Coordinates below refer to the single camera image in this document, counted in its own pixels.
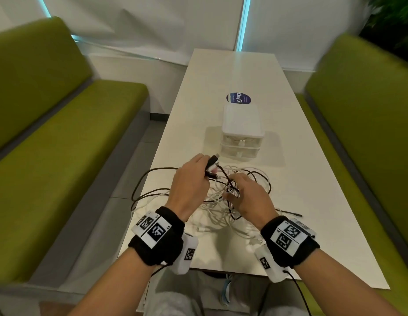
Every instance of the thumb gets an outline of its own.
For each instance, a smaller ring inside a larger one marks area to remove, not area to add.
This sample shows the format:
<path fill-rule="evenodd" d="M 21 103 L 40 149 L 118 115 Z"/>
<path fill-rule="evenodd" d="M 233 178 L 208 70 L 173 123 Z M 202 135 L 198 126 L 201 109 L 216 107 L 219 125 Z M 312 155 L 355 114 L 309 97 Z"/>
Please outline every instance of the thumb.
<path fill-rule="evenodd" d="M 239 198 L 238 197 L 236 197 L 233 194 L 228 193 L 228 192 L 224 192 L 222 194 L 222 197 L 225 200 L 231 202 L 233 204 L 233 207 L 236 208 L 236 210 L 238 210 L 238 207 L 239 207 Z"/>

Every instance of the wristband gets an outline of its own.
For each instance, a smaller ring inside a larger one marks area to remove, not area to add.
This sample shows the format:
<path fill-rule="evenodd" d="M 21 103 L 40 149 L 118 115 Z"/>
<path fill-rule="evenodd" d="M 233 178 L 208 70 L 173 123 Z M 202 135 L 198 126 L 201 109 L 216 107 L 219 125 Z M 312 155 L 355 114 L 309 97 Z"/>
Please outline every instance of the wristband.
<path fill-rule="evenodd" d="M 261 230 L 274 261 L 281 267 L 301 264 L 319 244 L 310 233 L 285 216 L 279 216 L 268 222 Z"/>
<path fill-rule="evenodd" d="M 133 227 L 136 235 L 132 247 L 148 266 L 165 261 L 172 264 L 182 251 L 182 234 L 185 223 L 167 207 L 160 207 L 155 213 L 149 212 Z"/>

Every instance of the green bench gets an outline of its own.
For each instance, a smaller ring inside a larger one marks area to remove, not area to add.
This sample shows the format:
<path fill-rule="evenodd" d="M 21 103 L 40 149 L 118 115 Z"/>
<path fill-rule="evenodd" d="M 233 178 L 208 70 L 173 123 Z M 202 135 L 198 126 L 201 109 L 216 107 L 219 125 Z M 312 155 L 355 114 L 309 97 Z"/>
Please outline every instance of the green bench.
<path fill-rule="evenodd" d="M 0 151 L 91 77 L 61 19 L 1 32 Z M 31 277 L 148 95 L 91 81 L 0 159 L 0 283 Z"/>
<path fill-rule="evenodd" d="M 372 44 L 340 36 L 306 92 L 353 160 L 408 247 L 408 64 Z M 377 291 L 408 316 L 408 269 L 308 105 L 312 130 L 391 290 Z M 300 282 L 314 315 L 323 315 Z"/>

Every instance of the round sticker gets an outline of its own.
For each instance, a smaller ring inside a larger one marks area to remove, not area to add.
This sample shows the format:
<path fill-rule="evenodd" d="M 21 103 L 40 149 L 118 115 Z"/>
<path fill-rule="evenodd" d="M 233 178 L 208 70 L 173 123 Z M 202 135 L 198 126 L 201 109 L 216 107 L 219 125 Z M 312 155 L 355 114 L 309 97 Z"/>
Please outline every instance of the round sticker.
<path fill-rule="evenodd" d="M 226 96 L 226 100 L 230 103 L 238 103 L 238 104 L 249 104 L 251 103 L 251 98 L 243 93 L 230 93 Z"/>

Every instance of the hand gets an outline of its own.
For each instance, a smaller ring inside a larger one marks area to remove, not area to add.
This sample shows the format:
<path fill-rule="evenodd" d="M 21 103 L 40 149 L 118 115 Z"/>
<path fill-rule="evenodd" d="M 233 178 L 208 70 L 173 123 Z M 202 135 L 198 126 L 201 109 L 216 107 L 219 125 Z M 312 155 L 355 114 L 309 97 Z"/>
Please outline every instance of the hand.
<path fill-rule="evenodd" d="M 230 176 L 236 182 L 240 196 L 224 192 L 223 198 L 231 202 L 235 209 L 256 228 L 262 228 L 278 214 L 264 187 L 244 173 Z"/>
<path fill-rule="evenodd" d="M 172 210 L 183 222 L 204 202 L 210 188 L 204 176 L 210 156 L 198 154 L 176 170 L 165 207 Z"/>

